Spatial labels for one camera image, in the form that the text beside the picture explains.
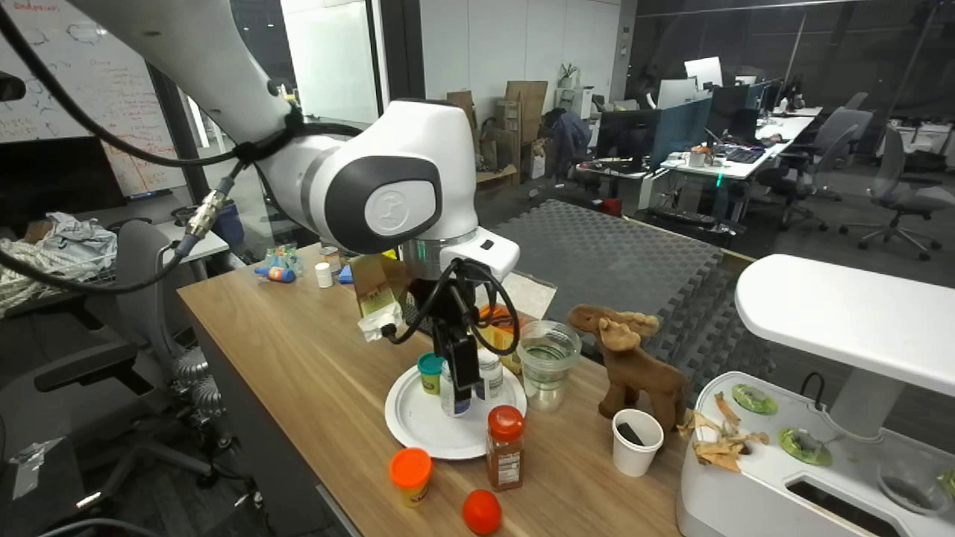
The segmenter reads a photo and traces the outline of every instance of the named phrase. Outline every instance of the wooden table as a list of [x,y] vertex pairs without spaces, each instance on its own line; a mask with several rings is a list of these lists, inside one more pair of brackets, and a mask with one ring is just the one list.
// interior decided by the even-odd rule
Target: wooden table
[[[223,357],[241,376],[360,534],[465,534],[459,505],[490,487],[484,460],[438,463],[414,506],[385,475],[400,443],[381,406],[429,339],[363,344],[353,290],[318,290],[309,247],[302,266],[288,287],[244,269],[181,290],[208,361]],[[644,476],[620,476],[608,421],[597,414],[602,391],[602,366],[578,361],[563,406],[527,414],[526,487],[499,491],[500,534],[676,534],[682,443],[667,443]]]

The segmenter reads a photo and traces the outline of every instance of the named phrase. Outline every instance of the person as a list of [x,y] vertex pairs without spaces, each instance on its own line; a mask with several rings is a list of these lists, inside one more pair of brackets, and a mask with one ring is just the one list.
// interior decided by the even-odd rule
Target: person
[[573,109],[554,106],[542,114],[538,135],[550,141],[550,176],[570,178],[575,165],[590,160],[590,127]]

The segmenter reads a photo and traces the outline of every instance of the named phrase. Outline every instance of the stuffed toy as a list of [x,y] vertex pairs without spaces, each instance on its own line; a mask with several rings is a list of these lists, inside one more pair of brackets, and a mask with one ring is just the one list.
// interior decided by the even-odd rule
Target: stuffed toy
[[666,435],[682,423],[682,372],[641,349],[641,339],[659,329],[657,315],[581,305],[570,311],[570,326],[578,333],[597,338],[608,376],[600,414],[612,417],[617,409],[636,406],[639,396],[647,396],[651,414],[659,421]]

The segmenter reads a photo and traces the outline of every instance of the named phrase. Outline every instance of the orange ball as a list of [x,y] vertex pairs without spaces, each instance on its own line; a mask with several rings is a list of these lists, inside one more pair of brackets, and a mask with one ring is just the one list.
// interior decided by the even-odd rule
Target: orange ball
[[478,534],[478,537],[490,537],[500,527],[500,505],[494,499],[494,491],[490,488],[473,488],[465,505],[459,506],[459,517],[465,518],[465,525]]

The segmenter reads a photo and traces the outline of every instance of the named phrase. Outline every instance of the small bottle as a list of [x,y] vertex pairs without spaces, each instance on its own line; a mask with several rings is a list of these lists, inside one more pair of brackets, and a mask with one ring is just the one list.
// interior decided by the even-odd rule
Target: small bottle
[[494,400],[503,385],[500,357],[490,349],[478,349],[478,366],[479,366],[479,379],[484,379],[484,396]]
[[512,406],[485,414],[485,472],[494,488],[517,488],[526,475],[521,435],[526,417]]

